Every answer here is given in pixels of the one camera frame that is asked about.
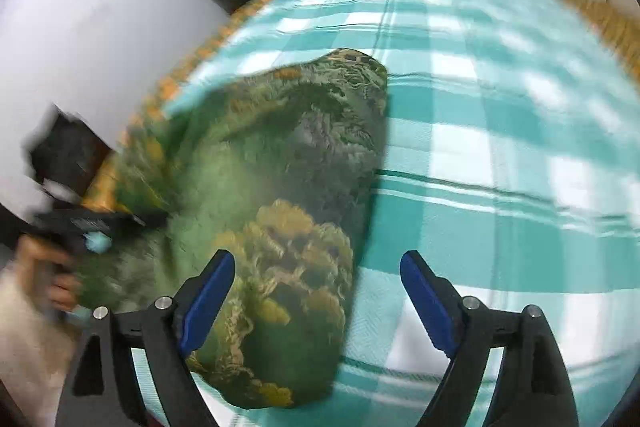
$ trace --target beige sleeve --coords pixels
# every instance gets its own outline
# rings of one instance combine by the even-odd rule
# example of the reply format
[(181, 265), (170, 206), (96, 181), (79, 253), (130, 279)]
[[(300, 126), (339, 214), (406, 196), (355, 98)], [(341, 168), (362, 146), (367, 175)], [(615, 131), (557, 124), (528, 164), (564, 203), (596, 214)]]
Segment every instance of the beige sleeve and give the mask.
[(34, 427), (53, 427), (74, 340), (50, 324), (21, 291), (11, 267), (0, 272), (0, 379)]

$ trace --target finger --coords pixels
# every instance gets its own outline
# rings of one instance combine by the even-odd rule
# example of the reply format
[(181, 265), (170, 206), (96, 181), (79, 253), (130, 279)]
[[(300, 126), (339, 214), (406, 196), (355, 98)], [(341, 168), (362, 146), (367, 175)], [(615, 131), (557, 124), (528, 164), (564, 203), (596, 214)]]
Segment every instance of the finger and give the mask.
[(69, 290), (70, 292), (77, 292), (80, 289), (79, 280), (70, 273), (56, 275), (53, 277), (52, 283), (54, 286), (59, 286), (60, 288)]
[(50, 301), (53, 302), (56, 308), (66, 307), (73, 309), (76, 307), (76, 296), (68, 290), (52, 286), (47, 291), (47, 296), (49, 296)]
[(28, 235), (20, 238), (18, 253), (25, 261), (50, 261), (63, 266), (69, 266), (72, 262), (72, 258), (61, 248)]

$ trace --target green floral cloth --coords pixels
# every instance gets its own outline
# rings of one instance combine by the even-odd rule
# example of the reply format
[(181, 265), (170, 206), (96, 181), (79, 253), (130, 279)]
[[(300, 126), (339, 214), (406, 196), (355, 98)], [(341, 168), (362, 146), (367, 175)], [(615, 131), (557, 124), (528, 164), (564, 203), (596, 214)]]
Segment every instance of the green floral cloth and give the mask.
[(94, 190), (114, 208), (171, 218), (88, 257), (81, 304), (146, 307), (226, 248), (236, 279), (190, 369), (245, 409), (329, 393), (385, 103), (385, 68), (340, 49), (226, 84), (169, 120), (145, 119), (113, 159), (108, 188)]

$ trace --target bedsheet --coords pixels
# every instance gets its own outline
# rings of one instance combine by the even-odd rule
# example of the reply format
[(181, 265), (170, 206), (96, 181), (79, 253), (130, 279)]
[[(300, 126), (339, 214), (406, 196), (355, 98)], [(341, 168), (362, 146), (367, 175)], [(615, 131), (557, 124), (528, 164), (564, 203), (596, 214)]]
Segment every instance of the bedsheet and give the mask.
[[(387, 68), (389, 108), (334, 393), (242, 411), (200, 381), (218, 423), (415, 425), (447, 365), (398, 275), (417, 249), (461, 295), (510, 311), (540, 305), (580, 424), (600, 425), (640, 360), (640, 100), (614, 56), (558, 0), (273, 0), (167, 97), (162, 117), (239, 74), (340, 47)], [(499, 357), (469, 426), (482, 423)]]

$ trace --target person's arm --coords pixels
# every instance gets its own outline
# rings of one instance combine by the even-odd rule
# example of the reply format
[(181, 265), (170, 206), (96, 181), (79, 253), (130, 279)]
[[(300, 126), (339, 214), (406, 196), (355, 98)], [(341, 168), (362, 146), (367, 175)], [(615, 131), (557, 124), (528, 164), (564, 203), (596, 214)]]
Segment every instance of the person's arm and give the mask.
[[(0, 379), (34, 427), (54, 425), (75, 348), (73, 336), (51, 324), (34, 304), (42, 263), (69, 266), (71, 259), (49, 243), (22, 236), (15, 261), (0, 272)], [(46, 288), (46, 298), (70, 311), (77, 287), (72, 275), (58, 275)]]

